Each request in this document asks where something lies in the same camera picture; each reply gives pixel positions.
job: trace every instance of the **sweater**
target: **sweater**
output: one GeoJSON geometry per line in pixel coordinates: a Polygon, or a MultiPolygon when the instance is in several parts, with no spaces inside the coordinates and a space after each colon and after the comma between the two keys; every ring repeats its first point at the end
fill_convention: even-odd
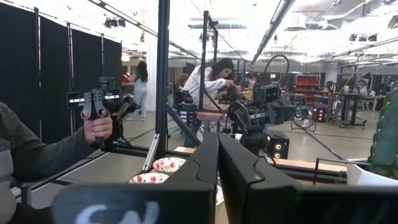
{"type": "Polygon", "coordinates": [[[41,181],[96,150],[85,141],[83,128],[58,143],[44,144],[0,102],[0,224],[7,223],[16,211],[10,177],[20,182],[41,181]]]}

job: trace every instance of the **white shirt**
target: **white shirt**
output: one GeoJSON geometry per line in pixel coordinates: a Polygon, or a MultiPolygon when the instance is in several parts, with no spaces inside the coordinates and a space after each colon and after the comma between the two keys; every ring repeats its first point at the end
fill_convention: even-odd
{"type": "MultiPolygon", "coordinates": [[[[215,81],[210,81],[210,74],[213,69],[207,67],[205,69],[205,90],[213,99],[216,97],[218,90],[225,86],[226,80],[219,78],[215,81]]],[[[192,74],[189,76],[186,84],[183,88],[184,91],[188,91],[192,96],[193,104],[199,106],[200,97],[200,66],[196,67],[192,74]]],[[[203,93],[203,107],[209,107],[212,105],[211,100],[203,93]]]]}

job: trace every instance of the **duct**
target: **duct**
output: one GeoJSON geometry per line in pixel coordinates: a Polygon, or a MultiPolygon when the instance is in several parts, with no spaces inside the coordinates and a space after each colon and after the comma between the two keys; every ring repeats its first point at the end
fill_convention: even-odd
{"type": "MultiPolygon", "coordinates": [[[[215,19],[218,22],[217,29],[247,29],[248,26],[236,19],[215,19]]],[[[191,29],[203,29],[203,19],[190,19],[187,26],[191,29]]]]}
{"type": "Polygon", "coordinates": [[[311,64],[311,63],[325,62],[327,60],[331,60],[331,59],[335,59],[335,58],[343,57],[343,56],[348,56],[348,55],[350,55],[352,53],[355,53],[355,52],[364,51],[364,50],[367,50],[367,49],[371,49],[373,47],[378,47],[378,46],[390,44],[390,43],[393,43],[393,42],[396,42],[396,41],[398,41],[398,37],[391,38],[391,39],[384,40],[384,41],[380,41],[380,42],[376,42],[374,44],[370,44],[368,46],[360,47],[360,48],[357,48],[357,49],[354,49],[354,50],[349,50],[349,51],[346,51],[346,52],[343,52],[343,53],[340,53],[340,54],[334,54],[331,57],[324,58],[324,59],[321,59],[321,60],[316,60],[316,61],[313,61],[313,62],[307,62],[305,64],[308,65],[308,64],[311,64]]]}
{"type": "Polygon", "coordinates": [[[262,37],[261,43],[257,49],[256,54],[254,55],[253,59],[251,60],[251,65],[253,65],[257,58],[262,54],[262,51],[268,44],[268,41],[274,35],[276,29],[279,27],[279,24],[282,22],[283,18],[285,17],[286,13],[289,11],[290,7],[292,7],[295,0],[280,0],[279,5],[272,16],[272,19],[269,23],[268,29],[266,33],[262,37]]]}
{"type": "MultiPolygon", "coordinates": [[[[110,4],[103,2],[101,0],[87,0],[91,3],[93,3],[94,5],[114,14],[115,16],[124,19],[126,22],[144,30],[145,32],[149,33],[150,35],[153,35],[155,37],[157,37],[157,33],[156,31],[152,30],[151,28],[145,26],[144,24],[141,24],[140,22],[136,21],[135,19],[131,18],[130,16],[128,16],[127,14],[125,14],[124,12],[120,11],[119,9],[116,9],[115,7],[111,6],[110,4]]],[[[182,52],[191,55],[192,57],[195,57],[196,59],[200,59],[196,54],[193,54],[191,51],[183,48],[182,46],[172,42],[171,40],[169,40],[169,44],[173,47],[176,47],[178,49],[180,49],[182,52]]]]}

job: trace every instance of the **cable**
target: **cable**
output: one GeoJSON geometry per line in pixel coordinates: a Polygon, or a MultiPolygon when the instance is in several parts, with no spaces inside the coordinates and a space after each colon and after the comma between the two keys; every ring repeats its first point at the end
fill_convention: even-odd
{"type": "Polygon", "coordinates": [[[273,56],[271,59],[269,59],[269,61],[267,62],[266,68],[264,69],[264,73],[262,74],[262,80],[261,80],[261,82],[265,82],[268,66],[271,64],[271,62],[272,62],[273,60],[275,60],[275,58],[278,58],[278,57],[282,57],[283,59],[285,59],[285,61],[286,61],[286,70],[285,70],[285,74],[288,74],[289,69],[290,69],[290,61],[289,61],[289,59],[288,59],[285,55],[275,55],[275,56],[273,56]]]}
{"type": "MultiPolygon", "coordinates": [[[[195,6],[196,9],[198,9],[198,12],[201,14],[201,16],[204,17],[205,15],[203,15],[203,13],[202,13],[201,10],[198,8],[198,6],[193,2],[193,0],[191,0],[191,3],[193,4],[193,6],[195,6]]],[[[254,68],[250,65],[250,63],[247,63],[247,62],[246,62],[246,59],[244,59],[244,58],[238,53],[238,51],[236,51],[236,50],[232,47],[232,45],[229,44],[228,41],[226,41],[226,39],[225,39],[220,33],[218,33],[218,35],[219,35],[219,37],[221,37],[221,38],[226,42],[226,44],[228,44],[229,47],[231,47],[231,49],[244,61],[244,63],[245,63],[246,65],[248,65],[253,71],[256,71],[256,69],[254,69],[254,68]]]]}

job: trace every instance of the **black hair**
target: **black hair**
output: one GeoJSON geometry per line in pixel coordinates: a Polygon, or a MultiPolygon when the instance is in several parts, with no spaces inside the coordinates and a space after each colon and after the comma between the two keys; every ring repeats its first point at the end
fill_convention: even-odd
{"type": "Polygon", "coordinates": [[[141,79],[143,82],[148,82],[148,69],[147,69],[147,64],[145,62],[139,62],[137,65],[137,78],[141,79]]]}
{"type": "Polygon", "coordinates": [[[234,63],[229,58],[223,58],[218,62],[208,62],[205,65],[205,68],[212,67],[213,71],[210,74],[210,81],[215,81],[217,79],[217,75],[224,69],[230,68],[232,72],[234,71],[234,63]]]}

